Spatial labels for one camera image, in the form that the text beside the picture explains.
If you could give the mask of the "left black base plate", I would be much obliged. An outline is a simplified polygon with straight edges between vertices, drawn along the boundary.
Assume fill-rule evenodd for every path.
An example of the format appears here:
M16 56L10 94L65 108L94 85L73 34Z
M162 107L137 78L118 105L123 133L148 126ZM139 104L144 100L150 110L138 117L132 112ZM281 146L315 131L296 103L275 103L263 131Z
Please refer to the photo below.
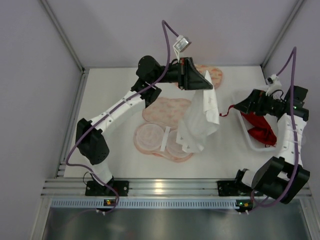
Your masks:
M129 192L129 181L127 180L112 180L111 187L118 193L120 197L127 197ZM115 197L116 194L107 188L97 183L95 180L86 183L85 196L89 197Z

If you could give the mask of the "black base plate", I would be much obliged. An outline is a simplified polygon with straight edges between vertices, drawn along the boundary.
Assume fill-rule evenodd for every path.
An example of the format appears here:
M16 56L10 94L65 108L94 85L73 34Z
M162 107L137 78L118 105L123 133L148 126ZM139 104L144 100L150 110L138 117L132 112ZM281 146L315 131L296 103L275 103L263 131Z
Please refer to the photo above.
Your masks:
M129 192L129 181L127 180L112 180L111 187L118 193L120 197L127 197ZM97 183L95 180L86 183L85 196L89 197L115 197L116 194L107 188Z
M216 183L219 197L237 197L240 195L235 180L219 180Z

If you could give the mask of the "white bra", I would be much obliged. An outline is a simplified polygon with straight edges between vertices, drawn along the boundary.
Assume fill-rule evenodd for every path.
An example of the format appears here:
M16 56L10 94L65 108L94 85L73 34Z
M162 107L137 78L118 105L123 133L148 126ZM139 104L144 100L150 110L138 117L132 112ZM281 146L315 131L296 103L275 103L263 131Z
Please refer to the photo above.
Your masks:
M215 89L196 90L191 104L178 122L176 142L186 153L200 153L207 137L220 125Z

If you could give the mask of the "stacked pink laundry bags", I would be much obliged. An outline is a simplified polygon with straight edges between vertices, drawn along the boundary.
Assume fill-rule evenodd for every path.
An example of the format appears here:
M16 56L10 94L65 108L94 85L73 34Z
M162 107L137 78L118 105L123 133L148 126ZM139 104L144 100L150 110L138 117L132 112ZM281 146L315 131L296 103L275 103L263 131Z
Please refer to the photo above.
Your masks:
M196 64L196 67L202 73L206 74L206 72L208 72L210 74L211 82L215 89L217 89L221 85L224 74L219 68L212 65L204 65L204 64Z

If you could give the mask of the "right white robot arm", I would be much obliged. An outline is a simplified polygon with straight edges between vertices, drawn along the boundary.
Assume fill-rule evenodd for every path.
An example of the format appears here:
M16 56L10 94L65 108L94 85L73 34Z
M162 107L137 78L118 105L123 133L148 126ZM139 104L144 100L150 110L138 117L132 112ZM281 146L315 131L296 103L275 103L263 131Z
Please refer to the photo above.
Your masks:
M257 171L239 170L236 179L272 199L288 204L308 182L310 172L301 160L303 130L309 119L304 108L308 90L294 86L284 99L275 99L264 90L253 89L234 107L241 113L277 118L277 141L273 156Z

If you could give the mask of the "pink mesh laundry bag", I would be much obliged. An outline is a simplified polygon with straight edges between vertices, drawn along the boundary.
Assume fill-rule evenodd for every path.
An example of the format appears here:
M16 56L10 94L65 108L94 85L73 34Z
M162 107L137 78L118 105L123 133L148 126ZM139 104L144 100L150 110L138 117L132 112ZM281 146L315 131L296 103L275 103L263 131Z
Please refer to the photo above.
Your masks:
M158 97L142 111L145 123L136 128L133 136L136 149L176 163L190 159L193 154L184 152L176 142L179 120L190 105L191 101L185 98Z

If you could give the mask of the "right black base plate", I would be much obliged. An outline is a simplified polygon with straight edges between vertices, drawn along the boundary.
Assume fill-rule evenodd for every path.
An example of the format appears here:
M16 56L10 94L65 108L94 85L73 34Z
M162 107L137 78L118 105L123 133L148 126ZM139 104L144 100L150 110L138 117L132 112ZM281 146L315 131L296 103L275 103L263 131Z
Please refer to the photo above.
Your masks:
M219 180L216 183L219 197L237 197L240 195L235 180Z

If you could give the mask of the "white plastic basket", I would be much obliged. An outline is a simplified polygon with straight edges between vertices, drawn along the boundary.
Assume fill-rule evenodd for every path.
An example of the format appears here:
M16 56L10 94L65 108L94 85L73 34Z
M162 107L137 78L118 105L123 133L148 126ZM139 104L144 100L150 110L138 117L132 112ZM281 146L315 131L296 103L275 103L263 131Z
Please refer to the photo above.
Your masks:
M266 90L240 89L232 96L247 143L256 152L272 152L290 137L285 130L291 121L290 91L281 98L282 90L270 95Z

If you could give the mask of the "red bra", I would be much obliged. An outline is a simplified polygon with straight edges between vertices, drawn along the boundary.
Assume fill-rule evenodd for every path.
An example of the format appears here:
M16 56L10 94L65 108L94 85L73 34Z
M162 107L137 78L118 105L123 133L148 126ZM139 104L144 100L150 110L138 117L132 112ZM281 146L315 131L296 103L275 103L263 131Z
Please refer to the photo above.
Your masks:
M263 148L275 148L277 136L264 116L254 113L244 114L238 111L238 118L244 137L252 150L265 152Z

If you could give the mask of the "aluminium mounting rail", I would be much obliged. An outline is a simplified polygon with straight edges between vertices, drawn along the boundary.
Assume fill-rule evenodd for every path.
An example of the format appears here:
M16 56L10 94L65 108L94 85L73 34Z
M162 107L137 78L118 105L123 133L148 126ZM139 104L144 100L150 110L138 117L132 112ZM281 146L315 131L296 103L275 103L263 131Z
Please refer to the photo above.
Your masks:
M218 179L151 179L127 178L129 197L218 197ZM47 179L41 190L43 197L83 197L87 186L80 178Z

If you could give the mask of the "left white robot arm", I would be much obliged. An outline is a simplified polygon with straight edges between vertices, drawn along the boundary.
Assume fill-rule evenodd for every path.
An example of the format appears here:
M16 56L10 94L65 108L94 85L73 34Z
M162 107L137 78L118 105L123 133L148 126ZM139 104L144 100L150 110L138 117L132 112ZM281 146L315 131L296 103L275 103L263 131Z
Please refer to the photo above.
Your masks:
M146 55L138 62L138 77L127 94L111 108L90 120L82 118L76 125L75 146L85 157L93 179L99 185L108 185L113 179L107 157L110 153L107 137L119 125L135 113L149 108L162 90L157 83L176 83L181 90L214 90L209 73L200 73L191 57L182 57L160 65L152 56Z

